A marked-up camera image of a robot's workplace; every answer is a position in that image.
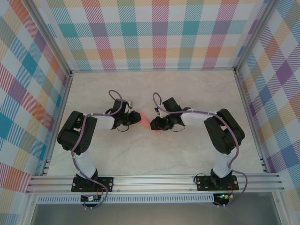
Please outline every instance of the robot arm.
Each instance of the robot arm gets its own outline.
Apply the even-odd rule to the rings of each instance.
[[[175,124],[182,126],[198,126],[205,125],[210,139],[217,149],[216,163],[211,170],[210,181],[216,188],[220,188],[230,178],[232,171],[229,168],[229,163],[236,154],[235,143],[228,129],[222,129],[224,124],[212,115],[193,113],[193,109],[181,107],[176,103],[174,98],[170,98],[163,102],[163,106],[169,112],[187,111],[186,113],[168,114],[165,117],[156,117],[151,123],[152,130],[169,130]],[[222,109],[216,114],[230,126],[235,134],[239,145],[245,138],[243,130],[226,109]]]
[[[106,113],[114,113],[120,108],[121,100],[116,99],[112,109],[106,111]],[[90,157],[88,148],[90,146],[93,134],[95,130],[98,129],[116,129],[120,125],[130,126],[132,124],[138,123],[141,120],[141,116],[136,111],[130,111],[131,107],[129,102],[123,100],[122,108],[112,116],[89,116],[86,119],[84,131],[82,138],[74,150],[74,159],[79,170],[85,174],[87,177],[97,180],[98,172],[95,168],[92,159]],[[72,150],[75,146],[82,126],[84,114],[81,112],[73,111],[66,123],[62,127],[59,135],[57,137],[57,141],[62,145],[65,150]],[[75,177],[75,180],[79,180],[81,188],[80,190],[93,190],[95,188],[95,183],[86,180],[81,173],[78,171]]]

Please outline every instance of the pink object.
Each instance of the pink object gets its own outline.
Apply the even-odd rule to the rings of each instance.
[[[140,115],[141,115],[141,121],[140,121],[140,123],[143,126],[145,126],[146,128],[148,128],[148,129],[151,130],[150,122],[149,122],[147,116],[143,112],[140,112]],[[154,132],[157,133],[157,134],[160,134],[159,130],[154,130]]]

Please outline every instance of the black mounting bracket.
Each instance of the black mounting bracket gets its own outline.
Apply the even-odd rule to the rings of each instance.
[[[98,172],[96,170],[91,179],[103,184],[107,188],[108,192],[113,191],[113,177],[98,177]],[[101,194],[102,190],[105,192],[103,187],[79,176],[78,174],[76,174],[73,178],[71,192],[98,192]]]
[[[239,184],[236,176],[231,175],[227,182],[220,185],[218,188],[211,181],[211,176],[196,176],[195,182],[198,191],[237,191],[239,190]]]

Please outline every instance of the plaid wallpaper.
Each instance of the plaid wallpaper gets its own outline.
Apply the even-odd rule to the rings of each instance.
[[[0,0],[0,225],[14,225],[52,136],[67,76],[21,0]]]
[[[263,0],[34,2],[72,68],[106,70],[232,67]]]
[[[300,224],[300,0],[281,0],[240,79],[271,171]]]
[[[256,15],[256,17],[255,17],[255,19],[254,19],[254,21],[253,21],[253,24],[252,24],[252,26],[251,26],[251,28],[250,28],[250,30],[249,30],[249,32],[248,32],[248,34],[247,34],[247,36],[246,36],[244,42],[243,42],[242,47],[240,48],[240,51],[239,51],[239,53],[238,53],[238,56],[236,57],[236,59],[235,59],[235,61],[234,61],[233,67],[236,67],[236,66],[237,66],[237,64],[238,64],[238,62],[239,62],[239,60],[240,60],[240,57],[241,57],[241,55],[243,54],[245,47],[246,47],[247,44],[249,43],[249,40],[251,39],[252,34],[253,34],[253,32],[255,31],[255,29],[256,29],[256,27],[257,27],[257,25],[258,25],[258,21],[261,19],[261,17],[262,17],[262,15],[263,15],[263,13],[264,13],[264,11],[265,11],[265,9],[266,9],[266,7],[267,7],[269,1],[270,1],[270,0],[263,0],[263,4],[262,4],[262,6],[260,7],[258,14]]]

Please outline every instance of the aluminum rail slot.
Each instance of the aluminum rail slot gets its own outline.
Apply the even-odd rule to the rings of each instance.
[[[38,196],[37,204],[82,204],[81,195],[30,195]],[[109,194],[105,204],[113,203],[212,203],[214,194],[188,193],[188,194]]]
[[[245,186],[245,178],[237,176],[239,187]],[[246,192],[280,192],[284,186],[277,173],[247,174]],[[114,176],[114,194],[174,194],[174,193],[221,193],[222,191],[197,191],[194,175],[144,175]],[[71,192],[73,176],[34,176],[29,184],[29,195],[77,195]]]

